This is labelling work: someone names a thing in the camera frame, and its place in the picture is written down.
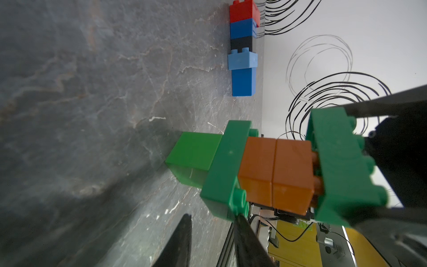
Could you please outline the dark blue lego brick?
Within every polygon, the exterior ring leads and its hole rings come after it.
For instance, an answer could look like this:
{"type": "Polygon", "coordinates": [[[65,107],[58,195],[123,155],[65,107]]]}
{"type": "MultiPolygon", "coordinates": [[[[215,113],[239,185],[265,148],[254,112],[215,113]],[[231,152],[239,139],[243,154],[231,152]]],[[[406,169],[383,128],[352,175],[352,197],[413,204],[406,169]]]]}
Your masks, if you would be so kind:
{"type": "Polygon", "coordinates": [[[256,92],[256,68],[232,70],[233,97],[253,96],[256,92]]]}

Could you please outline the blue square lego brick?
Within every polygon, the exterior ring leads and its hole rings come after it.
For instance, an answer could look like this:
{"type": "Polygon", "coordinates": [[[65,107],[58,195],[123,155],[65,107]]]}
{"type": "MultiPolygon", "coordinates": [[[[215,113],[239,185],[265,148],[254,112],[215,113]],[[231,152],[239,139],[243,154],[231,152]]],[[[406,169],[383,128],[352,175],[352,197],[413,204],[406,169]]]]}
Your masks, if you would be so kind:
{"type": "Polygon", "coordinates": [[[243,37],[256,37],[257,23],[254,19],[246,19],[230,23],[230,39],[238,39],[243,37]]]}

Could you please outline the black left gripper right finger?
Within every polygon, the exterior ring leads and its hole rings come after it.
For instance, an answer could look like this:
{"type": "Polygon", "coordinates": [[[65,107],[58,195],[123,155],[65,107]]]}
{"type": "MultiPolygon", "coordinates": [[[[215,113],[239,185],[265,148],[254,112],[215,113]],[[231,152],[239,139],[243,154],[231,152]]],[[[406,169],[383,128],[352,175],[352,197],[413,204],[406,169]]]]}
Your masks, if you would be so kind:
{"type": "Polygon", "coordinates": [[[275,266],[242,214],[235,217],[234,244],[238,267],[275,266]]]}

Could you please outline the light blue long lego brick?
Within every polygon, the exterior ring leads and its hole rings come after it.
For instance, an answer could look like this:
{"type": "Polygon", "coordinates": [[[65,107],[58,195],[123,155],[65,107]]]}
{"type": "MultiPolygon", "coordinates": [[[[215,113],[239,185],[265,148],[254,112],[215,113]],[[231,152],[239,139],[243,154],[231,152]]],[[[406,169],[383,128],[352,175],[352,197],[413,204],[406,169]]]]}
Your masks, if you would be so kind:
{"type": "Polygon", "coordinates": [[[253,69],[258,67],[258,54],[251,52],[248,47],[242,48],[241,52],[238,50],[231,50],[228,55],[228,69],[229,70],[242,70],[253,69]]]}

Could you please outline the black square lego brick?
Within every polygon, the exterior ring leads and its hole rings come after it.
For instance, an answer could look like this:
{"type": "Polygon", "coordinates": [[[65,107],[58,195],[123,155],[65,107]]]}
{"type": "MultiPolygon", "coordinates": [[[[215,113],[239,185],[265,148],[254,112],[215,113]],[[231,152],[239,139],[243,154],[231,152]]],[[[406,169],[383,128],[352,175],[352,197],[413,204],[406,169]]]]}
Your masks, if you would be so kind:
{"type": "Polygon", "coordinates": [[[231,50],[242,52],[243,48],[248,48],[250,52],[256,51],[256,38],[253,36],[241,37],[230,40],[231,50]]]}

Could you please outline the red long lego brick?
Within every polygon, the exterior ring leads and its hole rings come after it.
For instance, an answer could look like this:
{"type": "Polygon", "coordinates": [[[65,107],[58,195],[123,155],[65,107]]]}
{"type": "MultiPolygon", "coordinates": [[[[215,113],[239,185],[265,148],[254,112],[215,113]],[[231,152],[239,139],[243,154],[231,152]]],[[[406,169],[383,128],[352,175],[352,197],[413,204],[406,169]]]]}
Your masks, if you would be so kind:
{"type": "Polygon", "coordinates": [[[261,24],[260,11],[253,0],[235,0],[229,6],[230,23],[253,19],[257,27],[261,24]]]}

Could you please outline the light green square lego brick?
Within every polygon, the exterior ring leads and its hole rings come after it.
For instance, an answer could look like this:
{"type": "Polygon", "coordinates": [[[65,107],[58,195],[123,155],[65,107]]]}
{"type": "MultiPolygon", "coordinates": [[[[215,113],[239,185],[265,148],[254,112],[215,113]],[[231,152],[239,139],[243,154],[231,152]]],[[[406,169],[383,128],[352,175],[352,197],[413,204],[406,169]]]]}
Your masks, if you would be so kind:
{"type": "Polygon", "coordinates": [[[181,184],[201,189],[221,139],[217,133],[183,132],[165,163],[181,184]]]}

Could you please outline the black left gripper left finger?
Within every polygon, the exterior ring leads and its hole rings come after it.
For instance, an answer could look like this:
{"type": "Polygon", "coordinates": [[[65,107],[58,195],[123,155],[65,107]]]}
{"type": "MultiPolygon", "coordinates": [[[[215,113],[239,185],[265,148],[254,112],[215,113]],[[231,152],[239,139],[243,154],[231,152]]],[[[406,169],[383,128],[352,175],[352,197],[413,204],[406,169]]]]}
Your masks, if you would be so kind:
{"type": "Polygon", "coordinates": [[[184,214],[153,267],[189,267],[192,217],[184,214]]]}

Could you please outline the dark green long lego brick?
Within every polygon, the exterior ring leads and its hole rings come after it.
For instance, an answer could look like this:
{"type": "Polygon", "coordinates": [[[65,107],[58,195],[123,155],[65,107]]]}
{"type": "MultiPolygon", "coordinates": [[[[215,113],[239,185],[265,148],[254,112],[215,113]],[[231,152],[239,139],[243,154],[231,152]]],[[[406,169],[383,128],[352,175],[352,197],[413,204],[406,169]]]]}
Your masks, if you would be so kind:
{"type": "Polygon", "coordinates": [[[344,108],[313,109],[306,140],[318,153],[324,194],[319,197],[315,220],[349,227],[349,216],[368,207],[385,207],[388,194],[370,178],[376,163],[363,154],[364,137],[353,133],[357,120],[344,108]]]}

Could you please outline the orange lego brick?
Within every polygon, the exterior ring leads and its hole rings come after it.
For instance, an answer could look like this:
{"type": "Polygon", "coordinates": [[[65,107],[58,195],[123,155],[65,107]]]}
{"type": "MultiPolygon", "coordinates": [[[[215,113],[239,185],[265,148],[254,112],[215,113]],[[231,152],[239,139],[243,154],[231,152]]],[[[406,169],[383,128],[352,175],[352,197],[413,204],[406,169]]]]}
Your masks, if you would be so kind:
{"type": "Polygon", "coordinates": [[[313,196],[321,194],[314,174],[315,152],[309,141],[276,141],[272,177],[272,206],[293,214],[306,215],[313,196]]]}
{"type": "Polygon", "coordinates": [[[249,137],[238,173],[249,202],[272,207],[272,178],[276,140],[249,137]]]}

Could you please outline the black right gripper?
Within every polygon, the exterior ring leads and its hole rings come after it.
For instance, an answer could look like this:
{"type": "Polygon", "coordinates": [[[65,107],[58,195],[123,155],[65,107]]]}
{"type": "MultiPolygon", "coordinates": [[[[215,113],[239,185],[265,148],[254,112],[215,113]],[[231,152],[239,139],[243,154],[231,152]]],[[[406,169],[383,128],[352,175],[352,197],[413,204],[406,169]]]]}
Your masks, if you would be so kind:
{"type": "Polygon", "coordinates": [[[355,118],[388,116],[365,151],[405,207],[363,208],[347,218],[391,267],[427,265],[427,86],[341,105],[355,118]]]}

